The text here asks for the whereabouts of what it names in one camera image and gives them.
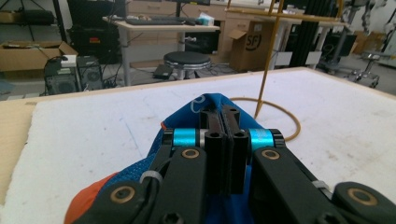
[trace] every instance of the screw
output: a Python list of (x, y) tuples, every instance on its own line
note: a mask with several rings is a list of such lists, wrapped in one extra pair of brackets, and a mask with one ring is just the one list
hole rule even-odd
[(162, 224), (183, 224), (184, 219), (179, 213), (168, 213), (163, 216)]
[(332, 213), (324, 213), (317, 219), (318, 224), (340, 224), (343, 223), (340, 219)]

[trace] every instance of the office chair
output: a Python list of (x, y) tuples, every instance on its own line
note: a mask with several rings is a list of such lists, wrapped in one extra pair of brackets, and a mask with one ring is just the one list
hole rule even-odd
[(174, 51), (163, 56), (165, 65), (177, 70), (177, 79), (189, 79), (190, 71), (195, 77), (199, 77), (196, 70), (209, 68), (211, 65), (210, 57), (191, 51)]

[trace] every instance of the orange fabric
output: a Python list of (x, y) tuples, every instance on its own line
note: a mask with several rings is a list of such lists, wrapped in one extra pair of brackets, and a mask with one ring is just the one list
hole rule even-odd
[(117, 173), (114, 173), (104, 179), (101, 179), (80, 191), (70, 203), (64, 218), (64, 223), (73, 223), (81, 217), (91, 207), (102, 186), (107, 182), (107, 180), (116, 174)]
[(166, 130), (166, 126), (165, 126), (165, 124), (163, 124), (163, 122), (161, 122), (161, 127), (162, 127), (164, 130)]

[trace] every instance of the stool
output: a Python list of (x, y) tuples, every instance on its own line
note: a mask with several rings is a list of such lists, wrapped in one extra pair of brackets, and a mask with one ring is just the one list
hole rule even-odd
[(190, 51), (175, 51), (163, 56), (165, 65), (177, 70), (177, 79), (189, 79), (189, 72), (194, 71), (195, 77), (199, 77), (196, 70), (209, 68), (210, 58), (207, 55)]
[(364, 71), (357, 71), (357, 70), (352, 71), (352, 76), (355, 77), (354, 81), (359, 82), (362, 78), (370, 78), (373, 80), (373, 82), (370, 84), (370, 87), (375, 88), (376, 85), (378, 85), (379, 76), (371, 72), (373, 64), (374, 62), (378, 61), (381, 58), (387, 58), (390, 56), (391, 56), (390, 54), (385, 54), (383, 52), (378, 52), (378, 51), (372, 51), (372, 50), (364, 51), (362, 54), (362, 58), (368, 59), (369, 63), (367, 64), (367, 67)]

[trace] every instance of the keyboard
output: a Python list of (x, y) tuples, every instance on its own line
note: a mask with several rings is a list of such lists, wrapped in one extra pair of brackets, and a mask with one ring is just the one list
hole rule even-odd
[(150, 21), (125, 19), (131, 25), (195, 25), (195, 18), (152, 16)]

